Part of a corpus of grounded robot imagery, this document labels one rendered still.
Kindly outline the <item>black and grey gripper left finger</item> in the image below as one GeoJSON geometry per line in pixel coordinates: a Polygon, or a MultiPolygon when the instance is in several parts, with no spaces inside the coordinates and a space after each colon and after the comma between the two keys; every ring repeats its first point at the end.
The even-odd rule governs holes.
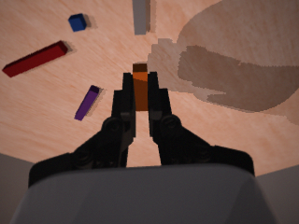
{"type": "Polygon", "coordinates": [[[62,172],[122,168],[136,138],[135,88],[131,73],[123,73],[122,90],[114,91],[111,117],[101,130],[72,153],[65,153],[32,166],[28,188],[36,181],[62,172]]]}

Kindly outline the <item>purple rod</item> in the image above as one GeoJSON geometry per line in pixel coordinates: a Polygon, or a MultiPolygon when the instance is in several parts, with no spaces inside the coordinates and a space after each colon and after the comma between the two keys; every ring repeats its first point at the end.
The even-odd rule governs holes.
{"type": "Polygon", "coordinates": [[[86,96],[84,97],[81,105],[78,108],[78,111],[75,115],[75,119],[82,121],[83,118],[85,117],[86,113],[90,109],[91,105],[93,104],[93,101],[97,97],[99,93],[99,88],[91,85],[89,88],[86,96]]]}

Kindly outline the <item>dark red rod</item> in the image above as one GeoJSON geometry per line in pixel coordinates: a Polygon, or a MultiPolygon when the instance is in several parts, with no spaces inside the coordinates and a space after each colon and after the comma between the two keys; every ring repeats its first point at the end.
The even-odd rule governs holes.
{"type": "Polygon", "coordinates": [[[9,77],[15,77],[23,72],[38,67],[41,64],[50,62],[64,56],[68,48],[62,40],[53,43],[43,49],[35,51],[17,61],[7,64],[2,71],[9,77]]]}

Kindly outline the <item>small blue cube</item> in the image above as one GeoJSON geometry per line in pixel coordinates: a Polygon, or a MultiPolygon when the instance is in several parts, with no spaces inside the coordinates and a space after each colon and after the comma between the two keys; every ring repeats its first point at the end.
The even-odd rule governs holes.
{"type": "Polygon", "coordinates": [[[87,23],[82,13],[71,15],[68,21],[73,32],[83,31],[86,29],[87,23]]]}

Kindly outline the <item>orange rod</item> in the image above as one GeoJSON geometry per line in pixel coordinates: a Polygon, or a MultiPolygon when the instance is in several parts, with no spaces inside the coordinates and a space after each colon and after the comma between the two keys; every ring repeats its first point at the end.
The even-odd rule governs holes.
{"type": "Polygon", "coordinates": [[[135,109],[148,111],[148,67],[146,63],[133,63],[135,109]]]}

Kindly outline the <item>grey rod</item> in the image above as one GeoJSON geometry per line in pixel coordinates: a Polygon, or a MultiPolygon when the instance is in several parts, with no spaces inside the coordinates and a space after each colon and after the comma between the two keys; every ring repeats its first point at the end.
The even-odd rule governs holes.
{"type": "Polygon", "coordinates": [[[146,34],[146,0],[132,0],[135,35],[146,34]]]}

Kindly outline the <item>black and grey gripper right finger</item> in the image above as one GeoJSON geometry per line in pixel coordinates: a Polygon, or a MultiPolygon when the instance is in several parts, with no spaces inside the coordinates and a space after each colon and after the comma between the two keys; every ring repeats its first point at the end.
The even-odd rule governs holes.
{"type": "Polygon", "coordinates": [[[221,163],[255,176],[253,159],[245,151],[211,146],[182,126],[172,114],[168,89],[159,89],[157,72],[148,74],[149,137],[158,145],[161,165],[221,163]]]}

